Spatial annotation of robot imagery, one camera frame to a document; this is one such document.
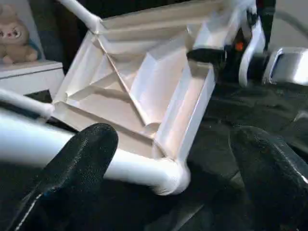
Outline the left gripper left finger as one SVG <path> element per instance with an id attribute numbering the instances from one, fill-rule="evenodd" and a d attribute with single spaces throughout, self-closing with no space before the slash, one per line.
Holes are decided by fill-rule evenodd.
<path id="1" fill-rule="evenodd" d="M 75 134 L 37 176 L 12 220 L 13 231 L 65 231 L 101 192 L 118 134 L 96 123 Z"/>

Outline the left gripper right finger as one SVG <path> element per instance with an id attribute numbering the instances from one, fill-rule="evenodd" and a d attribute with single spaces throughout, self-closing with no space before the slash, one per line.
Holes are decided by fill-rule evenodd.
<path id="1" fill-rule="evenodd" d="M 279 136 L 253 126 L 231 130 L 231 152 L 267 231 L 308 229 L 308 165 Z"/>

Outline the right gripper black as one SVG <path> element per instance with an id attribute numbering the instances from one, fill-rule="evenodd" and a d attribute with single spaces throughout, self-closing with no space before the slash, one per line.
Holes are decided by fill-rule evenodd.
<path id="1" fill-rule="evenodd" d="M 239 28 L 232 43 L 224 47 L 225 50 L 198 48 L 189 51 L 186 56 L 195 62 L 222 64 L 218 71 L 218 82 L 238 82 L 240 64 L 250 40 L 251 32 L 246 38 L 243 29 Z"/>

